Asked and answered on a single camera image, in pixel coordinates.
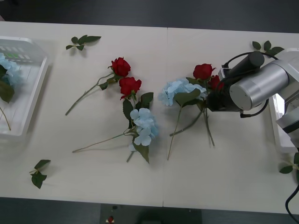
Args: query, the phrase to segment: blue hydrangea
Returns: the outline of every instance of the blue hydrangea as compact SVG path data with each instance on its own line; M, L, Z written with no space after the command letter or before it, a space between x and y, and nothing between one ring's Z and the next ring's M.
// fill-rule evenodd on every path
M139 111L137 109L132 110L130 116L136 124L136 131L139 135L135 138L134 143L148 146L151 140L159 134L155 117L147 108L140 108ZM129 148L132 151L134 146L130 145Z
M186 78L179 78L174 82L168 82L166 86L159 93L158 99L162 101L162 104L166 106L173 105L173 98L179 92L192 92L195 89L199 89L201 94L197 97L198 99L206 98L206 89L198 84L191 84Z
M0 65L2 65L6 70L6 75L2 77L4 82L9 82L11 86L16 86L21 82L21 77L19 74L20 67L17 65L16 62L11 62L5 59L3 53L0 53Z

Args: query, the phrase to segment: table surface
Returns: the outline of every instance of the table surface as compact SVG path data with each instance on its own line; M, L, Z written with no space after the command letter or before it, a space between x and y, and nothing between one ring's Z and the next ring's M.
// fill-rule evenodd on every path
M219 68L250 51L253 40L297 47L298 34L17 22L1 22L0 29L3 35L36 40L52 59L26 141L0 145L1 197L285 213L285 200L296 183L278 172L269 109L250 119L210 113L216 147L200 119L175 137L166 161L178 108L163 106L157 95L167 81L192 76L197 64ZM85 34L102 38L83 52L65 50L70 38ZM150 146L149 165L138 154L126 163L127 137L71 153L127 127L117 85L94 91L64 115L119 56L130 63L131 75L142 80L140 92L154 92L152 111L161 133ZM197 113L186 108L179 128ZM39 190L28 172L40 159L52 162ZM290 203L293 213L299 213L292 209L298 203L298 198Z

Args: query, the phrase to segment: black floor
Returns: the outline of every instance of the black floor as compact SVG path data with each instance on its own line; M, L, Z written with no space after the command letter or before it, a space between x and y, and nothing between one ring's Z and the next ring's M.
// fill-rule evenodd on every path
M298 9L299 0L5 0L0 2L0 15L7 21L283 33L299 33ZM115 224L128 223L127 217L132 218L137 210L142 209L126 206L125 210L114 211L121 219ZM111 205L96 203L0 198L0 224L102 224L105 223L110 211ZM201 215L201 221L196 222L197 224L294 223L284 214L216 210L195 211L194 214Z
M298 0L12 0L7 21L299 33Z

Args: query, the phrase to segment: rose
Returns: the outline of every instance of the rose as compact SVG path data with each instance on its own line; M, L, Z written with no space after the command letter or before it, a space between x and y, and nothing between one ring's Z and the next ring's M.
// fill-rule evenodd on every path
M215 90L217 88L218 83L220 82L219 76L212 76L210 82L208 84L212 88L212 90ZM224 83L221 83L218 86L218 89L220 90L224 86Z
M123 57L119 57L115 61L112 61L112 69L116 75L126 77L131 71L131 66L126 62Z
M122 78L120 80L120 87L121 93L124 94L124 96L122 96L121 99L130 96L132 94L132 91L134 91L134 94L136 94L137 91L140 89L140 86L140 79L136 81L133 77Z
M212 71L216 68L212 68L211 64L196 65L193 76L197 79L207 80L211 77Z

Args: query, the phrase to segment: white plastic tray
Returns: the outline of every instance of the white plastic tray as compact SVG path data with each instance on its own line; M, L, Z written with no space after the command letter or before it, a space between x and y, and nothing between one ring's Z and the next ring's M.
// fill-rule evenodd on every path
M21 141L25 138L49 64L48 55L33 41L20 37L0 36L0 53L20 66L22 83L15 89L12 100L7 104L0 99L11 125L9 131L4 116L0 115L0 138Z

